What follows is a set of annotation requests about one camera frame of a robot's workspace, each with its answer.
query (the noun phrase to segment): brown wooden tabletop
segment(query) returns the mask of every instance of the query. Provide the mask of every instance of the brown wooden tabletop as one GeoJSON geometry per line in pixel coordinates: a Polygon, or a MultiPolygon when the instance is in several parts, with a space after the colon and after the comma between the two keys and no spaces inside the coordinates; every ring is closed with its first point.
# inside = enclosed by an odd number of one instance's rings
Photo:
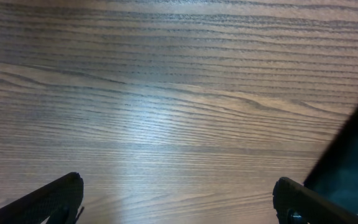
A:
{"type": "Polygon", "coordinates": [[[77,171],[80,223],[278,223],[357,104],[356,0],[0,0],[0,207],[77,171]]]}

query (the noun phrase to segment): wooden surface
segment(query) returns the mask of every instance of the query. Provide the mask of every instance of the wooden surface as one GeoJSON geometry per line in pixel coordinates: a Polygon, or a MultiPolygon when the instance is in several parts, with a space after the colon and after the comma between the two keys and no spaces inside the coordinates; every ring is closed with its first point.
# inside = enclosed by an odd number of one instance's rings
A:
{"type": "Polygon", "coordinates": [[[80,223],[278,223],[358,103],[358,1],[0,0],[0,207],[71,171],[80,223]]]}

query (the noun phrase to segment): black object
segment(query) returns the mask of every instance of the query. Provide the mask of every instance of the black object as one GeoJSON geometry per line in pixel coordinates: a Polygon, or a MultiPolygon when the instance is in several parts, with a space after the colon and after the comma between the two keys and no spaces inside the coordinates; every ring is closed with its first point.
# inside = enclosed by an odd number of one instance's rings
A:
{"type": "Polygon", "coordinates": [[[83,189],[84,182],[78,173],[64,175],[0,208],[0,224],[39,224],[48,217],[47,224],[74,224],[83,189]]]}
{"type": "Polygon", "coordinates": [[[273,206],[280,224],[358,223],[358,109],[304,186],[280,178],[273,190],[273,206]]]}

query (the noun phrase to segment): wooden table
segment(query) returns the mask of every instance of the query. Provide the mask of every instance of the wooden table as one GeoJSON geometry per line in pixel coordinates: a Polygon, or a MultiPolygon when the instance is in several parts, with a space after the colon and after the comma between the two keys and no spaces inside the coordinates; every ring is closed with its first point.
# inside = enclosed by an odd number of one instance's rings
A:
{"type": "Polygon", "coordinates": [[[71,171],[80,223],[278,223],[358,104],[358,1],[0,0],[0,207],[71,171]]]}

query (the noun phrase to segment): wood grain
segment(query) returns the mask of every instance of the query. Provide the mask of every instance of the wood grain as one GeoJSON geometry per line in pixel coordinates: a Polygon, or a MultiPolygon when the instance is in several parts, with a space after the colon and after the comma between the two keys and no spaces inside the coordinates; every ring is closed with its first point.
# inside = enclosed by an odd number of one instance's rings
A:
{"type": "Polygon", "coordinates": [[[0,0],[0,207],[71,171],[80,223],[277,223],[358,104],[358,1],[0,0]]]}

